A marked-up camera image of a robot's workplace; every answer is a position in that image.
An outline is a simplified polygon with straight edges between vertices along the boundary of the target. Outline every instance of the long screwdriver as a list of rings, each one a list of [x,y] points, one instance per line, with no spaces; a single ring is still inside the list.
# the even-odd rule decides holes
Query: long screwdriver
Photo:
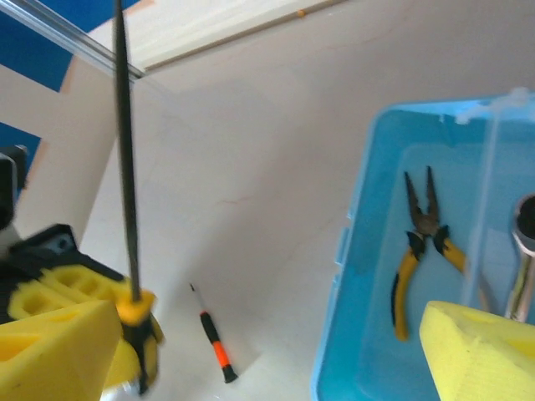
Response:
[[[115,2],[115,94],[119,129],[120,176],[123,189],[125,238],[130,262],[132,302],[141,299],[137,211],[135,204],[134,141],[130,105],[130,73],[126,48],[125,18],[121,0]]]
[[[152,292],[140,287],[138,226],[135,204],[134,141],[130,105],[130,73],[126,47],[125,17],[122,1],[115,0],[115,94],[119,130],[120,175],[123,190],[125,239],[130,262],[129,297],[116,302],[123,326],[123,337],[134,349],[140,367],[137,383],[131,387],[144,394],[158,374],[158,344],[163,341],[160,326],[151,313],[155,301]]]

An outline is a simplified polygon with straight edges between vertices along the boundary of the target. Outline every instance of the pliers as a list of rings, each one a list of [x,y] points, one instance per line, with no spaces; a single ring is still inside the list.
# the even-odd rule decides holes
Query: pliers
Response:
[[[427,199],[429,206],[426,215],[421,212],[418,206],[415,187],[412,185],[407,172],[405,172],[405,183],[409,198],[410,218],[415,230],[407,232],[409,250],[405,253],[395,276],[390,299],[395,336],[400,341],[409,339],[409,330],[405,317],[405,297],[410,278],[415,272],[418,262],[425,254],[427,238],[432,237],[435,249],[461,273],[464,273],[466,259],[465,254],[451,242],[448,226],[440,225],[439,207],[431,167],[427,166]]]

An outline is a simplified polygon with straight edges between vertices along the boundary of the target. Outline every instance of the blue plastic box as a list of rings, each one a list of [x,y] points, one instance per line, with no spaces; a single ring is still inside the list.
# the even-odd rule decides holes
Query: blue plastic box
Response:
[[[486,274],[493,312],[502,314],[518,264],[510,236],[512,209],[522,195],[535,192],[535,125],[528,107],[535,103],[529,100],[520,102],[521,113],[508,106],[494,113],[488,105],[503,105],[501,100],[473,99],[400,104],[375,119],[349,228],[340,239],[336,262],[342,269],[329,298],[313,399],[438,400],[418,336],[425,305],[442,300],[480,307],[474,295],[478,275],[465,279],[428,244],[407,295],[410,340],[396,339],[390,294],[408,248],[405,232],[414,228],[404,171],[426,210],[426,166],[432,167],[441,224],[449,225],[471,269]],[[469,121],[458,124],[463,115]],[[535,322],[533,313],[530,321]]]

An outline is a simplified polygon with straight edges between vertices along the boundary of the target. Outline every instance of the small screwdriver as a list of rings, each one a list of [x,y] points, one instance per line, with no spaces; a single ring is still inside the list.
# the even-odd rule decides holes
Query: small screwdriver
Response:
[[[232,383],[234,380],[237,379],[237,374],[234,372],[234,369],[232,368],[230,360],[227,356],[227,352],[225,351],[225,348],[223,347],[223,344],[221,343],[219,334],[217,334],[216,326],[214,325],[214,322],[211,319],[210,313],[208,313],[208,311],[206,310],[204,306],[204,302],[202,301],[201,294],[195,290],[195,288],[193,287],[193,284],[190,283],[190,287],[191,287],[191,290],[195,293],[197,297],[197,301],[199,302],[199,305],[201,306],[202,312],[200,316],[201,316],[202,327],[204,328],[204,332],[206,333],[208,340],[210,340],[211,345],[214,347],[217,360],[219,361],[219,365],[221,366],[223,375],[225,376],[225,383]]]

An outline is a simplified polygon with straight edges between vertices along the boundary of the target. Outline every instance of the yellow sponge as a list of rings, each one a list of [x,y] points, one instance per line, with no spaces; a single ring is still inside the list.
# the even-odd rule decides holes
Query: yellow sponge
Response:
[[[420,340],[441,401],[535,400],[535,326],[433,301]]]
[[[0,325],[0,401],[99,400],[120,336],[109,301]]]

